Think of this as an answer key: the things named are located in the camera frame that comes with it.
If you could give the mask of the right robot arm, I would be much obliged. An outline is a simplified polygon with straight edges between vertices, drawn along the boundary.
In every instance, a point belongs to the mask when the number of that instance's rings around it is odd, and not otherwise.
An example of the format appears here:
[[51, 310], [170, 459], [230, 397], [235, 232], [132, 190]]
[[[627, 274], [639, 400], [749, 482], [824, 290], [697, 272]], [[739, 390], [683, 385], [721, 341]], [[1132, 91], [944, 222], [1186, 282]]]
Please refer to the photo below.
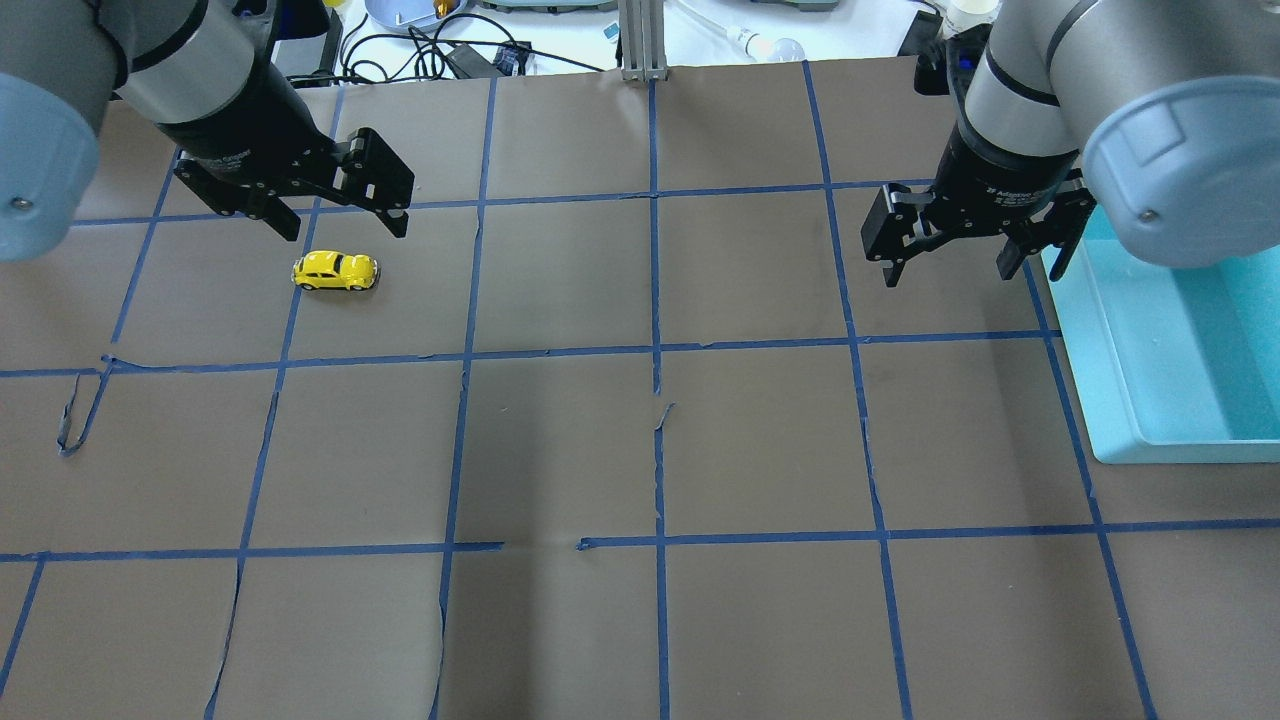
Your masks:
[[1060, 281], [1094, 211], [1156, 266], [1277, 246], [1275, 1], [1004, 1], [919, 51], [915, 91], [955, 123], [931, 186], [883, 184], [860, 236], [908, 263], [1001, 236], [1004, 279], [1050, 249]]

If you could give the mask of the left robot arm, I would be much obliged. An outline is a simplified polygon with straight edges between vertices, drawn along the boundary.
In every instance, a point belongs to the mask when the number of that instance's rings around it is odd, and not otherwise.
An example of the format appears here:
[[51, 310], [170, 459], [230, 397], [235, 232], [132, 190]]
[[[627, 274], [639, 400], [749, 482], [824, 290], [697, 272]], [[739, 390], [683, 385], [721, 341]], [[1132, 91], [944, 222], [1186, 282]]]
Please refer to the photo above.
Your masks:
[[280, 38], [330, 28], [321, 1], [5, 1], [1, 256], [49, 252], [99, 168], [120, 99], [180, 152], [175, 176], [211, 211], [300, 233], [291, 197], [375, 214], [404, 237], [415, 176], [374, 129], [338, 142], [273, 64]]

